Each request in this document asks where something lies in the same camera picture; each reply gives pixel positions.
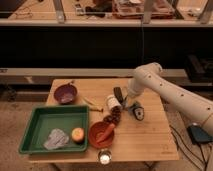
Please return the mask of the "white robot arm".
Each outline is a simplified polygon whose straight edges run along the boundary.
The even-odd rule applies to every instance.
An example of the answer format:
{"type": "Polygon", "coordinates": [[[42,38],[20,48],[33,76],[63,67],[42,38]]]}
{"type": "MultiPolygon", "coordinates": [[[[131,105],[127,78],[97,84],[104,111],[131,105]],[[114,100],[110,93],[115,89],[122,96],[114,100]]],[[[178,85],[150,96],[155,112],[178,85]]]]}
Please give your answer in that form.
{"type": "Polygon", "coordinates": [[[213,136],[213,101],[166,81],[160,76],[162,71],[156,62],[137,67],[128,80],[128,96],[135,98],[149,88],[213,136]]]}

